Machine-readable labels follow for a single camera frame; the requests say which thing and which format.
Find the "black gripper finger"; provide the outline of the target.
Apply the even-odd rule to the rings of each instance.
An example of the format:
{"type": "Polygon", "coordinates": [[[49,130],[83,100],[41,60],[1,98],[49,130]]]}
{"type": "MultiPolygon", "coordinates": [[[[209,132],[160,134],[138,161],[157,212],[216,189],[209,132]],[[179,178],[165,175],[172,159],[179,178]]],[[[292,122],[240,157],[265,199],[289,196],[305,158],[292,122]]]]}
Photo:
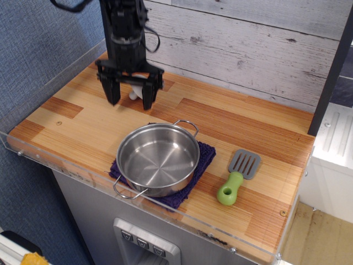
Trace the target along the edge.
{"type": "Polygon", "coordinates": [[[156,100],[157,92],[161,88],[158,80],[147,80],[142,86],[142,100],[144,110],[149,110],[156,100]]]}
{"type": "Polygon", "coordinates": [[[108,102],[111,105],[116,105],[120,98],[120,82],[116,77],[103,77],[101,84],[108,102]]]}

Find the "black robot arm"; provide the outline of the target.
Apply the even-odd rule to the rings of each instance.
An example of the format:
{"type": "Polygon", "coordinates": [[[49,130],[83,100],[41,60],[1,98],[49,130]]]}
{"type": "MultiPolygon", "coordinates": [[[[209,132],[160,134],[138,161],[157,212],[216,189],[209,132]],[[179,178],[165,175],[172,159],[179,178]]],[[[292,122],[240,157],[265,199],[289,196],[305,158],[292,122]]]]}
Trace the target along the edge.
{"type": "Polygon", "coordinates": [[[120,84],[142,87],[143,108],[149,110],[163,88],[164,70],[147,62],[145,31],[148,10],[143,1],[101,1],[101,13],[108,52],[107,60],[97,60],[98,79],[112,105],[121,98],[120,84]]]}

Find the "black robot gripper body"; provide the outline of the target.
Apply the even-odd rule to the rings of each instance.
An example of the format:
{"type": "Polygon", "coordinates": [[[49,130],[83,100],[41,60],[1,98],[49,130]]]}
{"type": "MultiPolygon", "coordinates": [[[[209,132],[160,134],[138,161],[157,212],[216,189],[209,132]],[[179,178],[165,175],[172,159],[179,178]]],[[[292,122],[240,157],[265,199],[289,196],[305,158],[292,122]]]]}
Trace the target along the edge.
{"type": "Polygon", "coordinates": [[[147,80],[158,80],[162,89],[164,86],[163,73],[161,68],[147,62],[146,47],[143,40],[134,44],[117,44],[110,41],[111,55],[106,60],[98,59],[95,64],[98,68],[98,79],[103,77],[116,77],[120,83],[131,84],[138,81],[134,75],[144,75],[147,80]]]}

